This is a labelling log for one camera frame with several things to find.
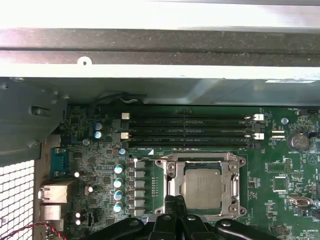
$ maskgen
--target white label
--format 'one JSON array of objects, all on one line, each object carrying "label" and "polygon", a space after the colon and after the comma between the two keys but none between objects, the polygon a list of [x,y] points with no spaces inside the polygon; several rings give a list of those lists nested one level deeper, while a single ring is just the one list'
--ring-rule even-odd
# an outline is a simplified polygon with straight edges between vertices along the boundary
[{"label": "white label", "polygon": [[266,83],[276,83],[276,84],[312,84],[315,81],[310,80],[268,80]]}]

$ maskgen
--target ventilation grille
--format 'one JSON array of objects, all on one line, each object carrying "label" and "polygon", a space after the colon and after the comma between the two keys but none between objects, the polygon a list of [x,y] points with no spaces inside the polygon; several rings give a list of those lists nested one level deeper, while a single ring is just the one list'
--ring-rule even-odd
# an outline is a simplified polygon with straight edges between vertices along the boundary
[{"label": "ventilation grille", "polygon": [[[33,222],[34,160],[0,167],[0,238]],[[10,240],[31,240],[32,229]]]}]

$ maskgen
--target cpu socket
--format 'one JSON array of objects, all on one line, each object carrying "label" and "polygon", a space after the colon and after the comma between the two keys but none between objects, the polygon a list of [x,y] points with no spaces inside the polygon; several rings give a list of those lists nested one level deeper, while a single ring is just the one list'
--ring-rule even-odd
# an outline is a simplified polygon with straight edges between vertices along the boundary
[{"label": "cpu socket", "polygon": [[[208,221],[247,214],[240,206],[239,168],[246,159],[230,152],[171,153],[155,160],[163,168],[164,195],[184,196],[188,213]],[[155,210],[165,212],[164,205]]]}]

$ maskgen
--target cable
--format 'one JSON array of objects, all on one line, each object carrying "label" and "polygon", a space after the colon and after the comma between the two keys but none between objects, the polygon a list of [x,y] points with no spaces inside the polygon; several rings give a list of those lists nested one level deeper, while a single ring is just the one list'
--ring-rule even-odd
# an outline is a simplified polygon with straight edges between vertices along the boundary
[{"label": "cable", "polygon": [[59,238],[61,238],[62,240],[67,240],[67,238],[65,236],[63,236],[61,234],[61,232],[59,232],[57,229],[55,229],[53,226],[50,226],[49,224],[45,223],[45,222],[37,222],[37,223],[33,223],[30,225],[26,225],[24,227],[21,227],[13,232],[11,232],[10,234],[8,234],[7,236],[4,236],[2,238],[0,238],[0,240],[5,240],[7,238],[12,237],[13,235],[17,234],[20,231],[23,231],[25,229],[30,229],[30,228],[34,228],[34,227],[38,227],[38,226],[45,226],[46,228],[50,229],[53,233],[57,234],[57,236]]}]

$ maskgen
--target blue capacitor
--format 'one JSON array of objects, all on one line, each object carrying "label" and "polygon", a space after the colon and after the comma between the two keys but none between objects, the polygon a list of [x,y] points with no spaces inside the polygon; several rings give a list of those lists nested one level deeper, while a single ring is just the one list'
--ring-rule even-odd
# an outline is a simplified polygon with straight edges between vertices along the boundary
[{"label": "blue capacitor", "polygon": [[122,210],[122,207],[124,206],[124,204],[120,201],[117,201],[115,203],[115,205],[113,206],[113,211],[115,211],[116,213],[119,213]]},{"label": "blue capacitor", "polygon": [[100,139],[102,137],[102,133],[100,131],[96,131],[93,136],[95,139]]},{"label": "blue capacitor", "polygon": [[100,122],[97,122],[95,125],[94,125],[94,129],[99,131],[102,129],[102,124]]},{"label": "blue capacitor", "polygon": [[124,166],[122,166],[121,164],[118,164],[118,165],[115,166],[115,168],[114,168],[114,172],[115,172],[116,174],[122,173],[123,170],[124,170]]},{"label": "blue capacitor", "polygon": [[126,154],[126,150],[123,149],[123,148],[121,148],[121,149],[119,150],[119,154],[121,154],[121,155]]},{"label": "blue capacitor", "polygon": [[122,191],[118,190],[118,191],[116,191],[116,192],[114,193],[113,198],[114,198],[114,200],[116,200],[116,201],[120,201],[120,200],[122,199],[123,195],[124,195],[124,193],[123,193]]},{"label": "blue capacitor", "polygon": [[117,178],[114,182],[113,182],[113,186],[118,189],[122,186],[122,183],[124,181],[122,180],[122,178]]}]

